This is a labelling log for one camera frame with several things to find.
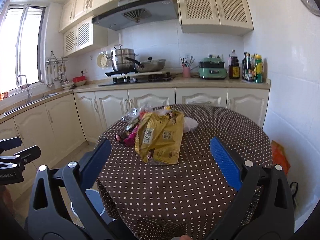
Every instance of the qr code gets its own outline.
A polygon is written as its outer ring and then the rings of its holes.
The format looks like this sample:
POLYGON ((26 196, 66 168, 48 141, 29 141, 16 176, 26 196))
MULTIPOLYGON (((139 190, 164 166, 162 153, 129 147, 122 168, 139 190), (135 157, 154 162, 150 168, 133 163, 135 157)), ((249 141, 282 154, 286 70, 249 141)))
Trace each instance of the qr code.
POLYGON ((142 143, 150 144, 150 142, 152 140, 152 133, 153 133, 153 129, 147 128, 146 132, 144 133, 142 143))
POLYGON ((163 139, 171 140, 171 138, 172 138, 172 132, 164 131, 162 138, 163 138, 163 139))

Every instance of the wok handle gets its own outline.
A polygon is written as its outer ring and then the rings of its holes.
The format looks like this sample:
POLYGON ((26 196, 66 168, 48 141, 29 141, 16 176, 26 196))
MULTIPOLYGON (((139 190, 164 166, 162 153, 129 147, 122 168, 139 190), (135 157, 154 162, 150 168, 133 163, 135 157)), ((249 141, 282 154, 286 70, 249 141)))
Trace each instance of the wok handle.
POLYGON ((133 58, 129 58, 129 57, 126 57, 125 59, 131 61, 131 62, 134 62, 135 64, 137 64, 140 68, 144 68, 143 65, 138 61, 138 60, 135 60, 133 58))

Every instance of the tablecloth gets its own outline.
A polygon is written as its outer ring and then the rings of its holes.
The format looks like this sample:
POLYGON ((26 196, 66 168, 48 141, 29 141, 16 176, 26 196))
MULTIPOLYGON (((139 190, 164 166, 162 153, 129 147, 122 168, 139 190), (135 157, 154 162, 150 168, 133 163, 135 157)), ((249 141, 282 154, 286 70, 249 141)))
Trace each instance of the tablecloth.
POLYGON ((183 135, 176 165, 150 166, 133 147, 119 144, 115 134, 124 131, 122 121, 108 128, 98 141, 108 138, 112 145, 97 180, 103 204, 109 216, 122 219, 140 240, 167 240, 183 234, 201 240, 224 215, 236 191, 210 152, 214 136, 242 158, 263 167, 272 165, 269 138, 247 117, 223 107, 172 107, 199 123, 193 132, 183 135))

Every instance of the faucet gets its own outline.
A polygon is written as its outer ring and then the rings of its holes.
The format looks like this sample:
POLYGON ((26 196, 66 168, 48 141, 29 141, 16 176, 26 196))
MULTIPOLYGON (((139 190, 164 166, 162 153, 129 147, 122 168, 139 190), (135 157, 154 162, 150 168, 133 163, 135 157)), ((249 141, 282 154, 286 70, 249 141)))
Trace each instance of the faucet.
POLYGON ((23 74, 22 74, 22 75, 18 75, 18 76, 17 76, 17 82, 19 82, 19 81, 18 81, 18 78, 19 78, 19 77, 23 77, 23 76, 26 77, 26 85, 27 85, 27 92, 28 92, 27 104, 29 104, 29 103, 31 103, 31 95, 30 95, 30 92, 29 92, 29 84, 28 84, 28 81, 27 81, 27 76, 26 76, 26 75, 23 75, 23 74))

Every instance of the gas stove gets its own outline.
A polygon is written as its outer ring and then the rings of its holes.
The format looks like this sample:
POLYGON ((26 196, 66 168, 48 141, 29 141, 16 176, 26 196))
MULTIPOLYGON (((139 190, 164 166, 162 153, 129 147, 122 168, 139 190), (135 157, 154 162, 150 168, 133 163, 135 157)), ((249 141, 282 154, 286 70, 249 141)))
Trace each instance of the gas stove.
POLYGON ((108 77, 113 78, 113 83, 98 85, 99 87, 114 86, 123 84, 134 84, 134 83, 149 83, 149 82, 169 82, 173 79, 170 72, 146 72, 146 73, 119 73, 110 72, 105 73, 108 77))

